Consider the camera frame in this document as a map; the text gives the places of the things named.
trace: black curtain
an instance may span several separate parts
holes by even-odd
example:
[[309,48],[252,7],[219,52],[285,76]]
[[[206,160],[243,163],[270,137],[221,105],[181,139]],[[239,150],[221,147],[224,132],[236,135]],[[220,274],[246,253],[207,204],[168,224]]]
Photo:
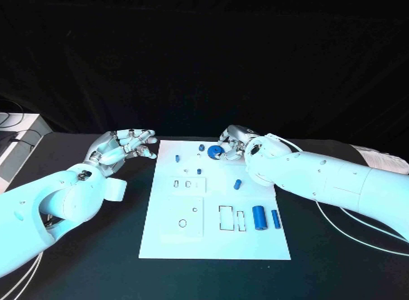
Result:
[[217,136],[242,124],[409,161],[409,7],[4,4],[0,95],[57,131]]

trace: black table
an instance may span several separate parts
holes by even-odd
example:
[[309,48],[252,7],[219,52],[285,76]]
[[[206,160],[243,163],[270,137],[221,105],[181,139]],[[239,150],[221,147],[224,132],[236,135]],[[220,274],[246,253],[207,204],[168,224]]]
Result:
[[[10,188],[79,163],[96,138],[46,135]],[[364,165],[347,144],[291,141],[306,151]],[[157,145],[149,148],[157,152]],[[154,167],[155,160],[128,160],[113,175],[128,181],[123,201],[105,201],[96,216],[44,251],[20,299],[409,299],[409,257],[351,241],[327,223],[315,203],[282,190],[276,198],[291,261],[138,259]],[[409,253],[403,242],[353,221],[338,208],[322,207],[355,238]],[[30,265],[0,279],[0,296]]]

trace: white robotic arm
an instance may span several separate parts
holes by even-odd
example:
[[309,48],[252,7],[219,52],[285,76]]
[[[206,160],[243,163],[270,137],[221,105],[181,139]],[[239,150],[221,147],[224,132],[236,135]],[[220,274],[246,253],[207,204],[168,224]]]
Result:
[[259,136],[242,126],[229,126],[219,144],[226,138],[236,150],[216,158],[244,155],[246,172],[256,183],[276,184],[298,196],[371,217],[409,242],[409,175],[305,151],[292,152],[279,137]]
[[[106,132],[92,143],[84,161],[0,195],[0,277],[17,269],[99,211],[103,199],[121,201],[126,182],[109,178],[125,158],[155,158],[144,143],[151,130]],[[40,218],[53,215],[48,227]]]

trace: white board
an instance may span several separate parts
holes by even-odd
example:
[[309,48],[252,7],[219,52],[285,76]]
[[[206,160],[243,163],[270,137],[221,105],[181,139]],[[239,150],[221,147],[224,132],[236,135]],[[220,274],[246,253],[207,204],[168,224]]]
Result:
[[[278,211],[273,187],[249,179],[243,159],[210,159],[211,145],[213,142],[159,142],[138,257],[288,260],[282,220],[281,229],[275,229],[270,214],[272,209]],[[236,179],[242,180],[237,190]],[[262,231],[253,228],[256,205],[265,208],[268,229]],[[232,218],[230,209],[220,212],[220,206],[232,207]],[[233,225],[234,230],[220,229],[220,216],[223,228]]]

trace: robotic hand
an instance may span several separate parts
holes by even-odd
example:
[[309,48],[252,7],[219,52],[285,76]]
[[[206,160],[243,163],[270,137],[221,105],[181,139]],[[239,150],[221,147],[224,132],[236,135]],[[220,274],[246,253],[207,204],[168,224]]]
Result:
[[276,184],[298,196],[371,217],[409,241],[409,175],[302,151],[273,134],[259,136],[242,126],[227,127],[217,144],[226,139],[232,149],[216,159],[243,156],[256,183]]
[[[125,159],[157,157],[144,145],[157,142],[154,134],[141,129],[106,132],[92,143],[83,163],[0,195],[0,277],[96,215],[103,199],[122,200],[126,182],[108,176]],[[40,213],[60,221],[46,227]]]

